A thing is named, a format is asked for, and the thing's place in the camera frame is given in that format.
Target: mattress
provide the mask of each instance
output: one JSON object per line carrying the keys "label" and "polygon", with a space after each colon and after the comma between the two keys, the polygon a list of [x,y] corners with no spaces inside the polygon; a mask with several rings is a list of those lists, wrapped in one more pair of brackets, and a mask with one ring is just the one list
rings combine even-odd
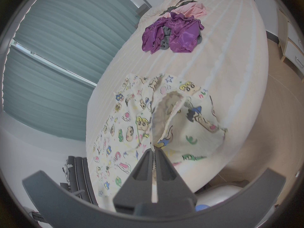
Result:
{"label": "mattress", "polygon": [[128,73],[154,77],[182,76],[209,90],[218,122],[228,132],[212,156],[176,169],[195,192],[207,184],[240,150],[259,112],[268,76],[265,27],[254,0],[196,0],[207,15],[203,41],[191,53],[170,49],[154,54],[141,49],[142,34],[158,14],[143,16],[138,29],[113,58],[88,103],[86,151],[93,190],[100,207],[93,144],[115,105],[117,91]]}

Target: baseboard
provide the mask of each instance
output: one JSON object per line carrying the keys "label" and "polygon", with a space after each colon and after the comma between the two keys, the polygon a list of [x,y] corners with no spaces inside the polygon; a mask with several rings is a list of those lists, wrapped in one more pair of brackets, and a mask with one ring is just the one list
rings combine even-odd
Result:
{"label": "baseboard", "polygon": [[267,39],[272,40],[276,44],[279,44],[279,38],[276,35],[270,33],[269,31],[266,31],[266,36],[267,36]]}

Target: wooden floor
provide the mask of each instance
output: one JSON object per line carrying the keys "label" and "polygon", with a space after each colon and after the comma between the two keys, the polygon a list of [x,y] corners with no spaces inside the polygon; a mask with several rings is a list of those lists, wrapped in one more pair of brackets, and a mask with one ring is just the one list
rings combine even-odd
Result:
{"label": "wooden floor", "polygon": [[282,51],[268,40],[269,72],[264,100],[257,120],[239,153],[210,181],[255,179],[269,167],[286,177],[277,204],[291,190],[304,163],[304,84],[302,74]]}

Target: white drawer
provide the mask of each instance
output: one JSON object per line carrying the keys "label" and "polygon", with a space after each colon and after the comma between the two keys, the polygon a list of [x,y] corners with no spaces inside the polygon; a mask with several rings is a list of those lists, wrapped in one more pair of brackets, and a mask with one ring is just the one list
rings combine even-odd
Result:
{"label": "white drawer", "polygon": [[303,42],[298,37],[298,34],[297,34],[295,28],[289,22],[288,22],[288,38],[290,40],[292,40],[300,48],[300,50],[304,53],[304,47],[302,45]]}
{"label": "white drawer", "polygon": [[304,73],[304,55],[290,41],[287,42],[285,56]]}

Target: purple clothing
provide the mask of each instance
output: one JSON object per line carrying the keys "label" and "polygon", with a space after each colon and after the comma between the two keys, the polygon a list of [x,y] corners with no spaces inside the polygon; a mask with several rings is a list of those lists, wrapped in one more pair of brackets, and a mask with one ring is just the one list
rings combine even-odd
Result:
{"label": "purple clothing", "polygon": [[200,20],[194,19],[194,16],[185,18],[180,13],[171,12],[171,17],[159,18],[155,23],[145,29],[142,35],[142,50],[151,51],[151,54],[159,50],[161,41],[165,33],[163,26],[171,29],[169,39],[170,49],[174,52],[192,52],[197,45],[199,30],[204,29]]}
{"label": "purple clothing", "polygon": [[197,45],[199,30],[204,27],[201,21],[194,19],[194,16],[185,18],[182,13],[171,12],[165,26],[171,28],[169,40],[170,49],[174,52],[192,52]]}

